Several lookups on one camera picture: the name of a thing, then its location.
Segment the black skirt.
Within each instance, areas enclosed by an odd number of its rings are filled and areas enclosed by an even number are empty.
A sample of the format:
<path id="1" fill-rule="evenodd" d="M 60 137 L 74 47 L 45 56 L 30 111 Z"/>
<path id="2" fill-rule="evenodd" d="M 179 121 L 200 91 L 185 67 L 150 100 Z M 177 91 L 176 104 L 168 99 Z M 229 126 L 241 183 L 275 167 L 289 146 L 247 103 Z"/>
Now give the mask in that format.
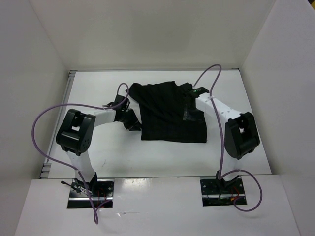
<path id="1" fill-rule="evenodd" d="M 141 85 L 133 83 L 129 96 L 138 103 L 141 116 L 141 140 L 178 143 L 206 143 L 204 122 L 183 120 L 185 98 L 174 81 Z"/>

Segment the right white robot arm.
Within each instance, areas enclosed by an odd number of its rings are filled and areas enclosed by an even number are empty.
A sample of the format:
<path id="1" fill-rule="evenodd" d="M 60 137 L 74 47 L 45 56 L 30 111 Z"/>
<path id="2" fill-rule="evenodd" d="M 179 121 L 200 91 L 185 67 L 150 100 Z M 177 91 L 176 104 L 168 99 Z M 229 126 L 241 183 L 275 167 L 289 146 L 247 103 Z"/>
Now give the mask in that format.
<path id="1" fill-rule="evenodd" d="M 184 92 L 189 118 L 192 112 L 203 112 L 215 118 L 219 125 L 221 155 L 219 170 L 216 173 L 216 188 L 227 193 L 239 176 L 241 158 L 252 153 L 260 144 L 257 126 L 252 113 L 241 113 L 227 106 L 204 87 Z"/>

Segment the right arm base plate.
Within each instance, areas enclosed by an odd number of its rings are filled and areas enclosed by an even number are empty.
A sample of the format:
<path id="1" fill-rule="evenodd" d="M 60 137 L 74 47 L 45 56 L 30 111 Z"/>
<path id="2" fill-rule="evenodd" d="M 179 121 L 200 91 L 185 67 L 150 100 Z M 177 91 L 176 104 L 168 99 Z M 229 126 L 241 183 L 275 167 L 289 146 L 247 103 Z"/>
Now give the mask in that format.
<path id="1" fill-rule="evenodd" d="M 237 177 L 231 181 L 218 180 L 216 177 L 200 179 L 202 204 L 204 207 L 246 205 L 243 181 Z"/>

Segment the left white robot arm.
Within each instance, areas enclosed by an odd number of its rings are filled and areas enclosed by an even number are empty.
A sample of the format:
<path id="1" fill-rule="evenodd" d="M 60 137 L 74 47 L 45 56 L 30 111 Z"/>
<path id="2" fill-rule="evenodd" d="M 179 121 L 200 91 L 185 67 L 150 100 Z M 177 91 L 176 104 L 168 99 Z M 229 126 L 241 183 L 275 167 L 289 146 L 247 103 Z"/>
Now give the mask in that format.
<path id="1" fill-rule="evenodd" d="M 141 130 L 141 124 L 127 102 L 119 108 L 95 110 L 89 114 L 70 109 L 57 132 L 56 142 L 69 157 L 75 169 L 75 181 L 86 196 L 93 196 L 98 191 L 97 174 L 88 152 L 94 128 L 113 122 L 122 123 L 128 131 Z"/>

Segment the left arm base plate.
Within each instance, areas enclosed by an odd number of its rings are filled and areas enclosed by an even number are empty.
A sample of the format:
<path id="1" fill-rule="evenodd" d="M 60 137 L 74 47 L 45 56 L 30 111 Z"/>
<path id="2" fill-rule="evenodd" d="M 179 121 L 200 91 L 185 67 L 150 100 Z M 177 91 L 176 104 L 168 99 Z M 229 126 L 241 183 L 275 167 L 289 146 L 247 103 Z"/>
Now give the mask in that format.
<path id="1" fill-rule="evenodd" d="M 112 208 L 114 197 L 114 180 L 99 179 L 94 186 L 94 191 L 90 192 L 92 203 L 95 208 Z M 82 184 L 75 179 L 70 185 L 68 209 L 85 209 L 92 208 L 87 192 Z"/>

